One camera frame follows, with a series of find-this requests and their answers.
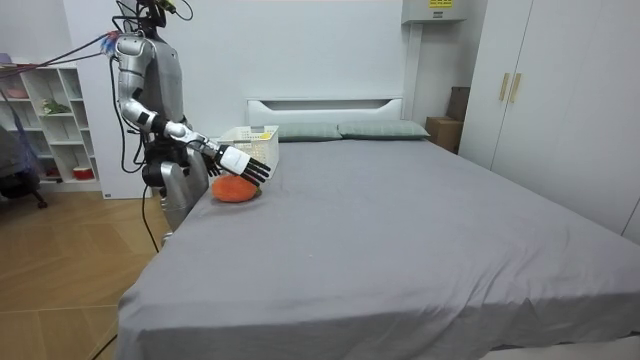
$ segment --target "humanoid robot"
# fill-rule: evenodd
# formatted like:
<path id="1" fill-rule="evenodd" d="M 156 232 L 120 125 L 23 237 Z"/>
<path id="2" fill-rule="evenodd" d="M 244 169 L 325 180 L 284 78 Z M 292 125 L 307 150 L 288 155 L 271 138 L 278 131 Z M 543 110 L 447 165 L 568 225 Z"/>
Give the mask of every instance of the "humanoid robot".
<path id="1" fill-rule="evenodd" d="M 216 144 L 187 122 L 178 53 L 156 31 L 166 25 L 165 10 L 175 13 L 173 4 L 128 0 L 120 6 L 130 13 L 114 17 L 125 21 L 127 31 L 115 44 L 119 108 L 129 123 L 153 135 L 145 146 L 142 177 L 159 189 L 162 209 L 175 231 L 208 189 L 209 174 L 219 174 L 221 168 L 259 186 L 271 169 L 240 150 Z"/>

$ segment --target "pillow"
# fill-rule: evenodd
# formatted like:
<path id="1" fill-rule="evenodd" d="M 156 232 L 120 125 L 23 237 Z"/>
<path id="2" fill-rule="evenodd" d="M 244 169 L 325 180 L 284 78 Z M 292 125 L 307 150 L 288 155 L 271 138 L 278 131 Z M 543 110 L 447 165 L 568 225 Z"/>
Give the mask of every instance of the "pillow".
<path id="1" fill-rule="evenodd" d="M 344 139 L 364 140 L 422 140 L 429 133 L 413 121 L 375 120 L 348 121 L 338 125 Z"/>
<path id="2" fill-rule="evenodd" d="M 279 125 L 280 142 L 310 142 L 341 140 L 337 124 L 305 123 Z"/>

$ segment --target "bed frame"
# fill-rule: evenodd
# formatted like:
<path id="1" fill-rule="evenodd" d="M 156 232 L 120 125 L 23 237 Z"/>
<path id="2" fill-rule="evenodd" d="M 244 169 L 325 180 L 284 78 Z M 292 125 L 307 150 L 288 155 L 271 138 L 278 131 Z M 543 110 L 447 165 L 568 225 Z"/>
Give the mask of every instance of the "bed frame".
<path id="1" fill-rule="evenodd" d="M 360 99 L 248 99 L 246 122 L 251 126 L 291 123 L 332 123 L 353 120 L 401 120 L 401 97 Z M 481 360 L 639 360 L 640 336 L 594 344 L 492 351 Z"/>

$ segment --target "white wall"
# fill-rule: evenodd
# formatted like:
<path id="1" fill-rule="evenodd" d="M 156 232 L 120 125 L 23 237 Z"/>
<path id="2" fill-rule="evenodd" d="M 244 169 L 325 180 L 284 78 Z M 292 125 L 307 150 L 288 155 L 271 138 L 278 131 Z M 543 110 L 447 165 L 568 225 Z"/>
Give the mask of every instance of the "white wall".
<path id="1" fill-rule="evenodd" d="M 69 49 L 63 0 L 0 0 L 0 52 L 38 62 Z"/>
<path id="2" fill-rule="evenodd" d="M 488 0 L 469 1 L 469 17 L 452 25 L 425 25 L 413 120 L 444 116 L 452 86 L 470 86 Z"/>
<path id="3" fill-rule="evenodd" d="M 452 86 L 471 82 L 487 0 L 467 1 L 469 20 L 425 26 L 414 110 L 420 123 L 444 114 Z M 161 35 L 180 54 L 185 113 L 207 135 L 242 125 L 248 97 L 402 95 L 408 28 L 400 26 L 399 0 L 191 2 L 194 20 L 171 17 Z M 74 46 L 112 29 L 112 0 L 64 4 Z M 94 147 L 103 188 L 139 196 L 139 175 L 119 170 L 106 59 L 83 62 L 79 71 L 91 129 L 100 134 Z M 134 143 L 130 137 L 130 151 Z"/>

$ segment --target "wardrobe door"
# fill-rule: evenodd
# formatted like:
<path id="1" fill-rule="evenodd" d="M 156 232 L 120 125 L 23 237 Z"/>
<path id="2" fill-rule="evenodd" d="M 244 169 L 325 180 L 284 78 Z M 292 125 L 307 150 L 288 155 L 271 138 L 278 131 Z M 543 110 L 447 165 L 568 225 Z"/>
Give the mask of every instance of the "wardrobe door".
<path id="1" fill-rule="evenodd" d="M 535 0 L 491 170 L 540 192 L 602 0 Z"/>
<path id="2" fill-rule="evenodd" d="M 542 194 L 621 234 L 640 197 L 640 1 L 603 0 Z M 640 214 L 627 229 L 640 235 Z"/>
<path id="3" fill-rule="evenodd" d="M 533 0 L 487 5 L 460 156 L 491 167 Z"/>

